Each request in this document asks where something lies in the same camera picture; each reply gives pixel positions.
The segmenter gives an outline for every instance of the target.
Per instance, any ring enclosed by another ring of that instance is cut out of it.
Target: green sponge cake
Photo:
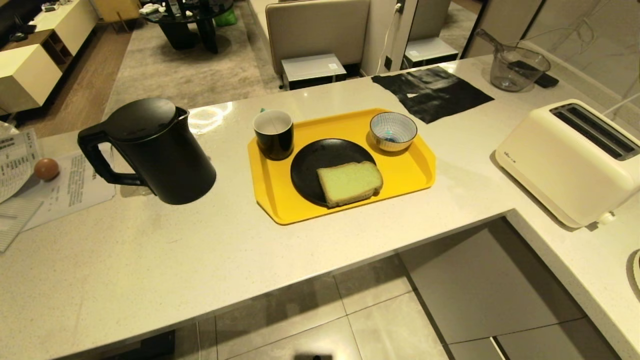
[[[319,168],[317,171],[329,208],[368,199],[382,189],[382,175],[369,161]]]

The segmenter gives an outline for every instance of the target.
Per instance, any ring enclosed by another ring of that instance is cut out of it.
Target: toaster
[[[607,224],[640,190],[640,141],[578,100],[530,112],[496,148],[507,172],[570,227]]]

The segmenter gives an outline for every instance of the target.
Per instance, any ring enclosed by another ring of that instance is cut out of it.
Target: gray rug
[[[440,39],[461,53],[476,23],[476,18],[476,14],[452,2],[449,5],[447,20],[440,30]]]
[[[188,109],[278,92],[280,81],[269,65],[248,5],[236,1],[234,11],[236,25],[216,28],[219,54],[206,51],[202,44],[174,50],[158,25],[138,26],[103,119],[146,97],[164,97]]]

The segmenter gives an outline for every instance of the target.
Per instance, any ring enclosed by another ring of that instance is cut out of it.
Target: tv stand
[[[42,106],[97,22],[89,0],[74,0],[41,12],[35,33],[0,49],[0,115]]]

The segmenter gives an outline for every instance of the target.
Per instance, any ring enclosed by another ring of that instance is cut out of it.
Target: brown egg
[[[36,166],[33,168],[33,172],[39,179],[44,181],[53,180],[60,173],[60,167],[58,162],[53,159],[44,158],[40,159]]]

